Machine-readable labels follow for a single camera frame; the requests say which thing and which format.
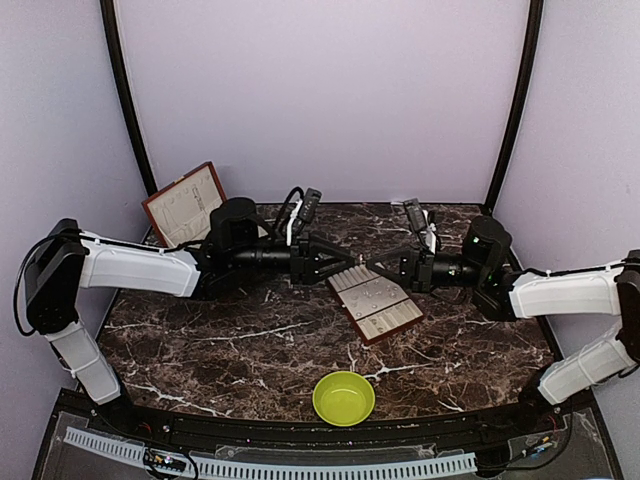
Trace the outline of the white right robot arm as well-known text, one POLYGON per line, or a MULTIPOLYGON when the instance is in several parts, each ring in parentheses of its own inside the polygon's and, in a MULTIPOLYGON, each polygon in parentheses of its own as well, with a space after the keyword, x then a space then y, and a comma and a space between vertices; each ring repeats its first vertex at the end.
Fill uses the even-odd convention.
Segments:
POLYGON ((548 315, 607 314, 616 326, 579 351, 541 368, 522 388, 510 424, 534 432, 549 411, 614 376, 639 369, 639 253, 605 265, 563 271, 505 267, 512 237, 501 223, 481 215, 471 221, 458 254, 442 252, 432 224, 411 216, 419 244, 366 262, 368 269, 413 293, 468 287, 472 303, 491 321, 512 322, 548 315))

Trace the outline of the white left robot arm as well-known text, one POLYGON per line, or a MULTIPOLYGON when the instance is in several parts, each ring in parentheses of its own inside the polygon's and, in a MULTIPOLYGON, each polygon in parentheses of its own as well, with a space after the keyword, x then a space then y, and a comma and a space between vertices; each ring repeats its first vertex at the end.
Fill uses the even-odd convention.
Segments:
POLYGON ((281 226, 266 222, 252 199, 231 198, 210 213, 204 239, 172 248, 100 237, 64 218, 20 264, 12 296, 16 326, 24 337, 44 336, 89 398, 103 406, 103 421, 120 436, 134 435, 140 412, 125 401, 125 387, 80 319, 79 289, 209 301, 233 275, 256 270, 286 273, 294 285, 314 285, 356 263, 348 250, 306 232, 317 205, 308 191, 281 226))

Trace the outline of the brown ring earring tray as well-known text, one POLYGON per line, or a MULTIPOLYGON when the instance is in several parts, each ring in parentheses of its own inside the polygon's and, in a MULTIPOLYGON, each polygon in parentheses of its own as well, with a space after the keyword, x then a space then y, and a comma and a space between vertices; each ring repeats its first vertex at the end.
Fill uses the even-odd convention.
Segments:
POLYGON ((407 330, 424 318, 401 286, 363 265, 332 275, 327 282, 367 346, 407 330))

